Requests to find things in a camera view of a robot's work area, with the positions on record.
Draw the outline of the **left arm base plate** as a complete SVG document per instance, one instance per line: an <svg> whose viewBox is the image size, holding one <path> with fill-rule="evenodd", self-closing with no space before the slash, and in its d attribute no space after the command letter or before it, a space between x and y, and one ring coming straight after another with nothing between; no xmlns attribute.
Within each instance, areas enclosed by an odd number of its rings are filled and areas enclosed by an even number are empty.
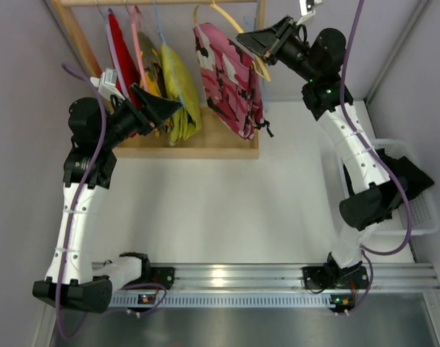
<svg viewBox="0 0 440 347"><path fill-rule="evenodd" d="M150 283L158 283L165 289L170 290L174 285L175 268L174 267L152 267L149 274Z"/></svg>

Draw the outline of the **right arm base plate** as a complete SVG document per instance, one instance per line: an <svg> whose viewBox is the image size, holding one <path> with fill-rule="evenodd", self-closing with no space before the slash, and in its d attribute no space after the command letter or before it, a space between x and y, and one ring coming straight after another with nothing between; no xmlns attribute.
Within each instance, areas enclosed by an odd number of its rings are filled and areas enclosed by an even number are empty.
<svg viewBox="0 0 440 347"><path fill-rule="evenodd" d="M323 265L306 266L302 269L302 275L304 287L312 294L320 294L331 288L331 276Z"/></svg>

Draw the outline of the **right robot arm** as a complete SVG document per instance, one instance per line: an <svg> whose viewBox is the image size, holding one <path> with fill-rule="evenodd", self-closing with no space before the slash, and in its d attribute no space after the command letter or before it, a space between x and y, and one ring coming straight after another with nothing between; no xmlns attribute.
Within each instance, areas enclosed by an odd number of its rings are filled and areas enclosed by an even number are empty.
<svg viewBox="0 0 440 347"><path fill-rule="evenodd" d="M331 140L352 186L339 203L343 220L336 246L325 263L303 269L306 289L369 288L373 273L363 267L369 240L379 225L407 200L408 183L376 151L359 123L344 83L347 41L338 29L323 29L313 43L301 23L286 16L275 25L237 35L237 41L269 66L277 62L305 80L302 98Z"/></svg>

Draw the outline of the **cream wooden hanger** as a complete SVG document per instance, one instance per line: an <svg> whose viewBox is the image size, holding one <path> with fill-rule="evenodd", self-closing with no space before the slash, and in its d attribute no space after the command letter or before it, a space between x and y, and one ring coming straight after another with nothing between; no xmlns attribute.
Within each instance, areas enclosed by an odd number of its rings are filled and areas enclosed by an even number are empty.
<svg viewBox="0 0 440 347"><path fill-rule="evenodd" d="M200 6L201 4L197 4L192 13L194 25L199 24L198 9ZM233 17L231 17L224 9L222 9L214 0L211 0L208 6L217 11L221 16L223 16L239 34L243 34L245 32L242 27L237 23L237 21ZM271 75L262 58L260 58L257 54L253 54L253 58L253 68L255 70L255 73L265 81L270 82Z"/></svg>

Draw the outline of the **pink black patterned trousers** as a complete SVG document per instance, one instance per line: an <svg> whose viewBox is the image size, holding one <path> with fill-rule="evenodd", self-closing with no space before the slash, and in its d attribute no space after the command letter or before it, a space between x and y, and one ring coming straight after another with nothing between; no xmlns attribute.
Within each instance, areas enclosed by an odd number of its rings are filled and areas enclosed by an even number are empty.
<svg viewBox="0 0 440 347"><path fill-rule="evenodd" d="M211 23L195 25L193 32L207 106L244 140L262 128L273 137L252 56Z"/></svg>

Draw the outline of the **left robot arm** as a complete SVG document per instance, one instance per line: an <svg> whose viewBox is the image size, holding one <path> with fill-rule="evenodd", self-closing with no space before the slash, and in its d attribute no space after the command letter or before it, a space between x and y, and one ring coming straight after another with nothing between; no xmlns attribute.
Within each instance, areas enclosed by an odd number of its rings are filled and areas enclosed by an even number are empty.
<svg viewBox="0 0 440 347"><path fill-rule="evenodd" d="M34 297L53 307L102 313L115 291L148 279L148 256L138 252L125 252L97 271L92 266L96 221L117 164L114 148L134 134L150 134L182 107L179 101L151 95L137 84L130 88L138 105L112 95L112 112L92 97L69 107L72 148L64 162L59 237L45 278L33 284Z"/></svg>

